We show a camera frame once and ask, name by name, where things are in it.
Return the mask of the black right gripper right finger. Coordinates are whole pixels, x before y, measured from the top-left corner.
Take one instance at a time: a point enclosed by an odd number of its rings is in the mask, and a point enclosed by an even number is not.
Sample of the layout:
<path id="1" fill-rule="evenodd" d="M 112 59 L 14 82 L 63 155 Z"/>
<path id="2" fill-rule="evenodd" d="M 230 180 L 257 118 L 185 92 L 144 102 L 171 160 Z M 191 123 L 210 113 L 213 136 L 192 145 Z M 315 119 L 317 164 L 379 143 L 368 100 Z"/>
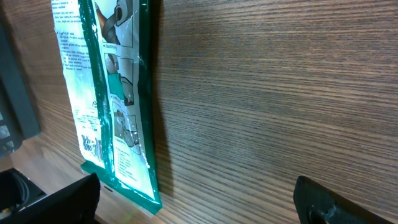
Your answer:
<path id="1" fill-rule="evenodd" d="M 298 177 L 293 199 L 301 224 L 392 224 L 306 176 Z"/>

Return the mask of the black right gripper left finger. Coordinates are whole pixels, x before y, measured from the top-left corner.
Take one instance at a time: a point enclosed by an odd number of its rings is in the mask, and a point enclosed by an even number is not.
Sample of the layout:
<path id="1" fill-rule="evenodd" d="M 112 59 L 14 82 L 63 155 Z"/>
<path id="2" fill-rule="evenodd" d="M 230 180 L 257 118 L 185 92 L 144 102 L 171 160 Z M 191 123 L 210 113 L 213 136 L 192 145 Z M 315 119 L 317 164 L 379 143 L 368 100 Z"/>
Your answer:
<path id="1" fill-rule="evenodd" d="M 100 180 L 90 174 L 33 205 L 1 220 L 3 224 L 93 224 Z"/>

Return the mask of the green 3M gloves package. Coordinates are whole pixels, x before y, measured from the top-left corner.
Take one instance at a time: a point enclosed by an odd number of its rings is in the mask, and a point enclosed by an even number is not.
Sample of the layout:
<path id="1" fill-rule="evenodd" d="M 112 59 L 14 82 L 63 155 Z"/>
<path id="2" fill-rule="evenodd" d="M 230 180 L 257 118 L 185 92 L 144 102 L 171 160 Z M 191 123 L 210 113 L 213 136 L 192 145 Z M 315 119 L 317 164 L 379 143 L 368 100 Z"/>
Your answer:
<path id="1" fill-rule="evenodd" d="M 82 169 L 149 216 L 162 208 L 152 125 L 151 3 L 52 0 Z"/>

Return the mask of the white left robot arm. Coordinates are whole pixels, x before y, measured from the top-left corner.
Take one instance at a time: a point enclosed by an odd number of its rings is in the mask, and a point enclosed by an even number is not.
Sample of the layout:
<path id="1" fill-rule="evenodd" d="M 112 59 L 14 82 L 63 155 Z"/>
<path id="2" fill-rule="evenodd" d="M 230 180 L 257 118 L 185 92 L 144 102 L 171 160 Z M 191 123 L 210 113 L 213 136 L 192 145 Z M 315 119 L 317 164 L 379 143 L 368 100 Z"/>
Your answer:
<path id="1" fill-rule="evenodd" d="M 22 79 L 6 28 L 1 26 L 1 158 L 40 134 L 38 119 Z M 1 172 L 1 211 L 17 213 L 30 199 L 26 181 L 12 170 Z"/>

